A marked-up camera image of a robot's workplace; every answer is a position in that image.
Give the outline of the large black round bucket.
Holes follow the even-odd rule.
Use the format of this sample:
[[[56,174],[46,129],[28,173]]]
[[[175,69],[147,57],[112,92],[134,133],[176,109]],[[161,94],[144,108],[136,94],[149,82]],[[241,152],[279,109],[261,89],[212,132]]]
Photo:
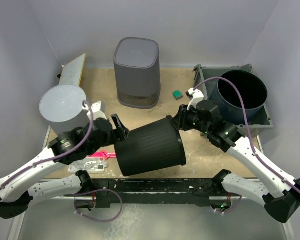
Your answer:
[[[170,115],[132,130],[126,140],[114,145],[114,151],[125,177],[187,163],[181,135]]]

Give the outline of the light grey round bin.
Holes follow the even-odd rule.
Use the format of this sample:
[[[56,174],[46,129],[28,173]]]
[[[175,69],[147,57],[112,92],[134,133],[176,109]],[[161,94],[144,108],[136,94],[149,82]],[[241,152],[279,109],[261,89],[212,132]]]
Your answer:
[[[83,101],[84,90],[76,85],[63,84],[51,88],[41,98],[39,111],[51,129],[57,134],[70,132],[89,124]]]

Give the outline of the dark grey mesh basket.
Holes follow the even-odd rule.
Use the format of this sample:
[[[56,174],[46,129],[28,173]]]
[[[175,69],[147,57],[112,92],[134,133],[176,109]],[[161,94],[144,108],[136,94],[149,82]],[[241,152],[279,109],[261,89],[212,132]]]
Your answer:
[[[151,39],[126,37],[113,56],[118,101],[126,107],[151,109],[161,94],[160,47]]]

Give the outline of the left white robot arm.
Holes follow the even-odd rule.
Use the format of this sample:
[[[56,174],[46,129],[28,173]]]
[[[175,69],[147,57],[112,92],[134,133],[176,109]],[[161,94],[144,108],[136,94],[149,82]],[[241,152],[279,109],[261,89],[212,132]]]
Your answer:
[[[49,174],[93,155],[102,147],[128,138],[129,130],[116,114],[91,120],[86,127],[63,132],[33,160],[0,178],[0,218],[11,219],[30,206],[61,196],[88,196],[96,187],[86,170],[58,180],[42,182]]]

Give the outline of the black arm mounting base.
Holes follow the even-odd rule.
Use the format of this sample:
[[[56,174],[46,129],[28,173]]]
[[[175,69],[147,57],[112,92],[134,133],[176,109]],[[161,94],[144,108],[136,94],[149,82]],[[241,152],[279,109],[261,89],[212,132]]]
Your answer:
[[[228,193],[217,186],[211,178],[122,178],[93,179],[93,186],[80,190],[79,196],[96,193],[96,208],[109,208],[111,204],[172,204],[209,207],[211,203],[222,204]]]

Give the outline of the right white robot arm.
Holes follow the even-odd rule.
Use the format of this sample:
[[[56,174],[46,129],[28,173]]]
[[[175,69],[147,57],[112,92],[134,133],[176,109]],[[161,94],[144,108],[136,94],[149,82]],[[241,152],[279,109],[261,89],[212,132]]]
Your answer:
[[[196,106],[181,105],[171,122],[177,130],[197,130],[205,134],[213,146],[237,159],[260,181],[244,180],[222,170],[212,183],[216,195],[228,192],[250,199],[280,223],[286,223],[300,207],[300,178],[280,169],[256,149],[236,125],[224,121],[213,101],[202,100]]]

